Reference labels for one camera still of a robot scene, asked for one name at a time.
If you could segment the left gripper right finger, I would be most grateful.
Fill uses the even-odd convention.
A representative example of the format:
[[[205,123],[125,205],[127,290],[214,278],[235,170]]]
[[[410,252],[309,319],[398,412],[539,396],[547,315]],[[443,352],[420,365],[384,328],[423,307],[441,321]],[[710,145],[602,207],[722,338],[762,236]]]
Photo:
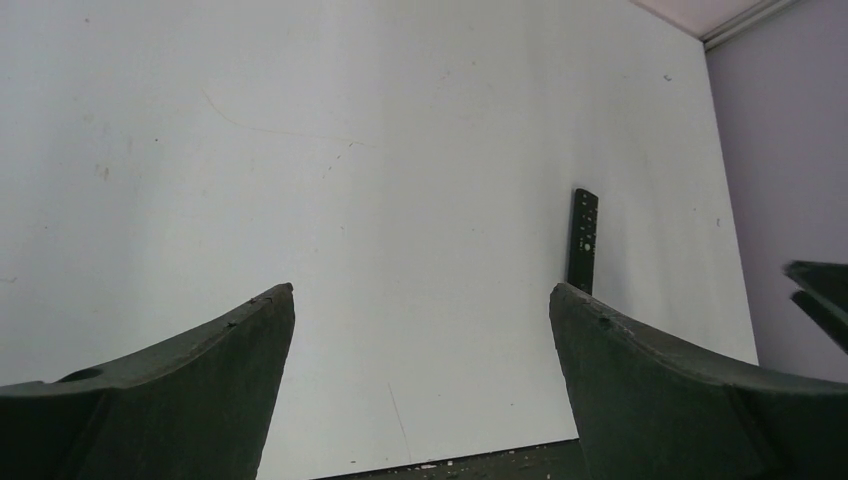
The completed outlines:
[[[561,283],[549,318],[595,479],[843,479],[847,387],[745,363]]]

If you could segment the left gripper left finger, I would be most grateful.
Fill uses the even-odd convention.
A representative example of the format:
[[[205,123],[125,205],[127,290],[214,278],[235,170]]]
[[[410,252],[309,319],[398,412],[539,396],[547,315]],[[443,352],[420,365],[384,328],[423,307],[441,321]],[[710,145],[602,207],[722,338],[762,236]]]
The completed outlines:
[[[5,479],[253,479],[295,328],[285,283],[130,355],[1,390]]]

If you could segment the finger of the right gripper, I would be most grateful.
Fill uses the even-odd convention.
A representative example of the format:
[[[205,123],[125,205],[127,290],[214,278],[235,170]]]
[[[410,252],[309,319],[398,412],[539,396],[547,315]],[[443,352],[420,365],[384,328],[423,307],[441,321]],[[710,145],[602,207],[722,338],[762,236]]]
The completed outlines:
[[[791,300],[847,352],[847,265],[792,261],[784,274],[799,287]]]

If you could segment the black remote control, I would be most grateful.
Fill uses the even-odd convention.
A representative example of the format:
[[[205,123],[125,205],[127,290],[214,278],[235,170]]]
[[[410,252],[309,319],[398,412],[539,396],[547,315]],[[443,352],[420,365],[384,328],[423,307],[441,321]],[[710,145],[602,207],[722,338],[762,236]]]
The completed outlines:
[[[591,295],[597,242],[599,199],[583,188],[574,191],[566,281]]]

